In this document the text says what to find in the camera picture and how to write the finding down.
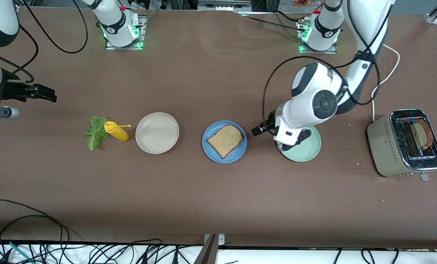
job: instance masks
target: white plate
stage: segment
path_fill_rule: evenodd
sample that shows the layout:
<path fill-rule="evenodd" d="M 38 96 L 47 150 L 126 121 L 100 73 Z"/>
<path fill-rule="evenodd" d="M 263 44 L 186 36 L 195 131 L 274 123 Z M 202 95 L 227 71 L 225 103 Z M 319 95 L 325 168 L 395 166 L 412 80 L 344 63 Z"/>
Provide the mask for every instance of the white plate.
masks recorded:
<path fill-rule="evenodd" d="M 172 116 L 157 112 L 144 117 L 136 126 L 135 140 L 144 152 L 161 154 L 170 150 L 179 138 L 179 125 Z"/>

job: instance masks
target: toaster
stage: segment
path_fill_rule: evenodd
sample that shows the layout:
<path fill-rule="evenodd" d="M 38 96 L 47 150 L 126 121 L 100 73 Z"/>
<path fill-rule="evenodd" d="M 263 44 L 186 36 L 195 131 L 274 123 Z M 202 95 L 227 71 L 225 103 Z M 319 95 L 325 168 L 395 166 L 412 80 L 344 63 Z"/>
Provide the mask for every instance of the toaster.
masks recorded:
<path fill-rule="evenodd" d="M 424 121 L 430 129 L 433 142 L 421 146 L 411 128 L 416 121 Z M 421 180 L 429 179 L 428 172 L 437 170 L 437 141 L 427 116 L 418 109 L 391 112 L 367 128 L 376 170 L 385 177 L 403 177 L 419 174 Z"/>

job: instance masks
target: blue plate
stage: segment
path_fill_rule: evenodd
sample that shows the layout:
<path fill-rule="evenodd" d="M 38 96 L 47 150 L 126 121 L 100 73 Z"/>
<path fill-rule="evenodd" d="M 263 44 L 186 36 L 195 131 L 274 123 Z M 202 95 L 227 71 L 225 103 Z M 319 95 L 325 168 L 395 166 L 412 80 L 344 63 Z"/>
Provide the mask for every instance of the blue plate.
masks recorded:
<path fill-rule="evenodd" d="M 215 151 L 215 149 L 207 142 L 209 138 L 217 133 L 222 127 L 226 125 L 232 125 L 241 131 L 241 135 L 243 135 L 243 141 L 238 144 L 238 146 L 228 154 L 227 157 L 222 159 L 220 155 Z M 246 133 L 244 130 L 234 122 L 231 121 L 218 121 L 211 124 L 207 129 L 205 129 L 204 135 L 202 136 L 202 148 L 204 149 L 205 154 L 213 161 L 226 164 L 237 161 L 244 152 L 246 151 L 247 139 Z"/>

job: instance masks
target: white power cord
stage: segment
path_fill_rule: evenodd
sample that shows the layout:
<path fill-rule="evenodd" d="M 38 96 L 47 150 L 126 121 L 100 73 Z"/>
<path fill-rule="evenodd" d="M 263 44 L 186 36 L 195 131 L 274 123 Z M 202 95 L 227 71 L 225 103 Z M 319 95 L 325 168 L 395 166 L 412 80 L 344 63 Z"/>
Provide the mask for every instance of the white power cord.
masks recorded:
<path fill-rule="evenodd" d="M 398 61 L 394 65 L 390 74 L 388 74 L 388 76 L 383 81 L 380 82 L 380 85 L 383 84 L 384 82 L 386 82 L 391 77 L 391 74 L 393 74 L 394 70 L 396 70 L 396 68 L 398 67 L 399 61 L 401 60 L 401 55 L 399 54 L 399 52 L 397 52 L 396 50 L 394 50 L 392 47 L 390 47 L 388 45 L 383 44 L 383 46 L 389 48 L 394 53 L 396 53 L 396 55 L 398 55 Z M 371 97 L 373 97 L 373 94 L 376 92 L 377 89 L 378 89 L 378 85 L 375 88 L 373 88 L 373 91 L 371 92 Z M 371 101 L 371 119 L 373 122 L 375 122 L 375 99 Z"/>

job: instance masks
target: green plate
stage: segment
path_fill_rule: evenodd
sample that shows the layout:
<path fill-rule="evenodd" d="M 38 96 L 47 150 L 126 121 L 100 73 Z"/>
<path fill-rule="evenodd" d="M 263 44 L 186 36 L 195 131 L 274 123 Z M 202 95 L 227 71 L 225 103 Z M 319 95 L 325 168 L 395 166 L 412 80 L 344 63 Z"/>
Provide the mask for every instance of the green plate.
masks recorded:
<path fill-rule="evenodd" d="M 305 162 L 318 155 L 321 149 L 321 136 L 314 126 L 306 127 L 306 129 L 311 131 L 310 137 L 305 139 L 301 144 L 282 152 L 289 160 Z"/>

